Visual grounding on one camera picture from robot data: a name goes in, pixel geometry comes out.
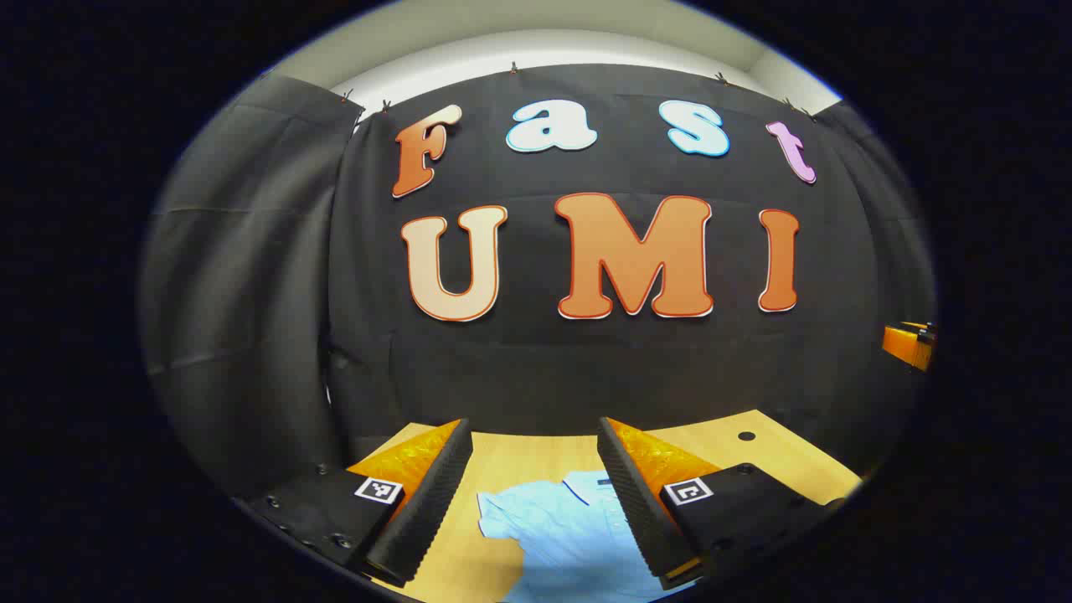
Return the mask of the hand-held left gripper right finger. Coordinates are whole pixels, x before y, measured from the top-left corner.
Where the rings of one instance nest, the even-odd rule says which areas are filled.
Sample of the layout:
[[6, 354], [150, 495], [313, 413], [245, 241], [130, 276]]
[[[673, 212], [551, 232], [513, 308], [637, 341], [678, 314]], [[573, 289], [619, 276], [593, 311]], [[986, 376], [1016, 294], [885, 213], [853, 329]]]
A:
[[847, 490], [760, 464], [760, 430], [734, 428], [745, 457], [712, 464], [601, 417], [597, 451], [651, 574], [671, 590], [731, 579], [830, 518]]

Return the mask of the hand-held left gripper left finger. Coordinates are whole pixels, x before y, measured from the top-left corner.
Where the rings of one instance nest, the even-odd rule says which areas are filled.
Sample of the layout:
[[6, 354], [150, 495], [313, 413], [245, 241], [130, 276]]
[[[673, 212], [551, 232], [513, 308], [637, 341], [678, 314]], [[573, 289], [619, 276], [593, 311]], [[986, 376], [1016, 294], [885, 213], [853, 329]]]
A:
[[470, 421], [453, 420], [234, 503], [337, 573], [402, 587], [425, 561], [471, 455]]

